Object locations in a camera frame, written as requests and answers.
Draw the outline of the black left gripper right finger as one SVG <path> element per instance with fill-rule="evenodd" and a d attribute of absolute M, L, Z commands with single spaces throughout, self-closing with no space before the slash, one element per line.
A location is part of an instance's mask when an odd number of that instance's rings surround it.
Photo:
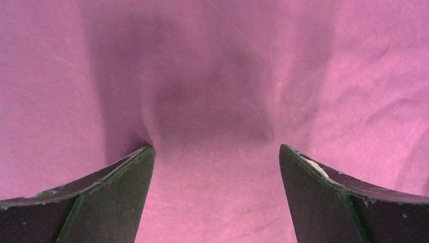
<path fill-rule="evenodd" d="M 283 144 L 279 165 L 298 242 L 428 242 L 428 198 L 379 187 Z"/>

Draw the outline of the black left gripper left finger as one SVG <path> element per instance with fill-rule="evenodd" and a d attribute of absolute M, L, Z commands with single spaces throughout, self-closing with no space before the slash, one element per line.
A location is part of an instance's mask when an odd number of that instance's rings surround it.
<path fill-rule="evenodd" d="M 1 201 L 1 242 L 134 242 L 154 168 L 146 146 L 33 197 Z"/>

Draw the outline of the maroon cloth wrap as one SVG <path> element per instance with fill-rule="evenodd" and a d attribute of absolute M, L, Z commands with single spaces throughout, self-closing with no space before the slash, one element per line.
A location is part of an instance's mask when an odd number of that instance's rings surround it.
<path fill-rule="evenodd" d="M 428 195 L 428 1 L 1 1 L 1 198 L 145 144 L 137 242 L 295 242 L 279 147 Z"/>

